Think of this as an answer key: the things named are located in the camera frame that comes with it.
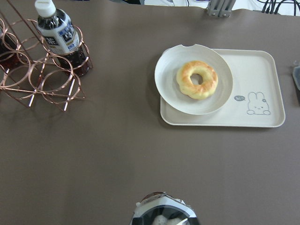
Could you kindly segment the white round plate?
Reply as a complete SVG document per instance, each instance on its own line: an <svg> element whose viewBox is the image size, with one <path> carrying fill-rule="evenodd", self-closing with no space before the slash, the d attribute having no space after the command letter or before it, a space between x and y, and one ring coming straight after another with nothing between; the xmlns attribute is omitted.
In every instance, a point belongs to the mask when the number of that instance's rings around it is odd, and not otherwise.
<svg viewBox="0 0 300 225"><path fill-rule="evenodd" d="M176 81L180 67L192 60L210 65L218 75L215 93L195 100L181 93ZM177 45L164 51L155 67L155 83L160 96L173 108L187 114L203 115L220 109L233 90L233 75L226 61L214 50L203 45Z"/></svg>

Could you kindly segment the tea bottle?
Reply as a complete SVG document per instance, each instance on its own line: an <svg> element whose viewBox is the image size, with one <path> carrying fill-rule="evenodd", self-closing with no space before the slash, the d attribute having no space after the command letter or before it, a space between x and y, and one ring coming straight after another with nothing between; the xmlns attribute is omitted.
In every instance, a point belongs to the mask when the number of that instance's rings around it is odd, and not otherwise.
<svg viewBox="0 0 300 225"><path fill-rule="evenodd" d="M87 74L90 69L87 55L69 15L56 8L51 0L35 1L35 9L38 13L37 29L49 51L59 56L61 67L73 68L78 76Z"/></svg>
<svg viewBox="0 0 300 225"><path fill-rule="evenodd" d="M14 50L17 45L10 34L5 31L5 24L0 21L0 68L8 72L20 65L18 55Z"/></svg>
<svg viewBox="0 0 300 225"><path fill-rule="evenodd" d="M190 205L166 192L153 192L136 203L131 225L199 225Z"/></svg>

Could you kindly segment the grey folded cloth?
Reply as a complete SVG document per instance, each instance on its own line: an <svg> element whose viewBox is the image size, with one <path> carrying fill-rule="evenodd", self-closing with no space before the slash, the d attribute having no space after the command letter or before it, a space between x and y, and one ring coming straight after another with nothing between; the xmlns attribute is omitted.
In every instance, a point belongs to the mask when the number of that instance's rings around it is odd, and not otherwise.
<svg viewBox="0 0 300 225"><path fill-rule="evenodd" d="M294 86L295 86L295 90L296 90L296 96L297 96L297 100L298 103L300 103L300 61L299 60L295 60L293 62L293 71L292 71L292 78L293 78L293 82L294 82Z"/></svg>

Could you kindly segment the cream tray with bunny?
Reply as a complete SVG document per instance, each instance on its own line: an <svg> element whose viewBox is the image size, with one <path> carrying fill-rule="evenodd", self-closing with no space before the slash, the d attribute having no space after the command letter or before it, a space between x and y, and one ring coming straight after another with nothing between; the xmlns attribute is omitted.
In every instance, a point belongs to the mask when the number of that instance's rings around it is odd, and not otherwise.
<svg viewBox="0 0 300 225"><path fill-rule="evenodd" d="M160 100L162 119L178 126L275 128L285 121L276 65L264 51L216 49L233 75L230 99L217 112L189 115Z"/></svg>

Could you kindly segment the aluminium frame post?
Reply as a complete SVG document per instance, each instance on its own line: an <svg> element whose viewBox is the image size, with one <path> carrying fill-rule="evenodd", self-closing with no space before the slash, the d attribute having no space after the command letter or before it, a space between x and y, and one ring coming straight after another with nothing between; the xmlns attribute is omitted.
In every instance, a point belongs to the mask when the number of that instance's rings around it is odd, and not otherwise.
<svg viewBox="0 0 300 225"><path fill-rule="evenodd" d="M207 6L209 16L226 18L232 15L236 0L210 0Z"/></svg>

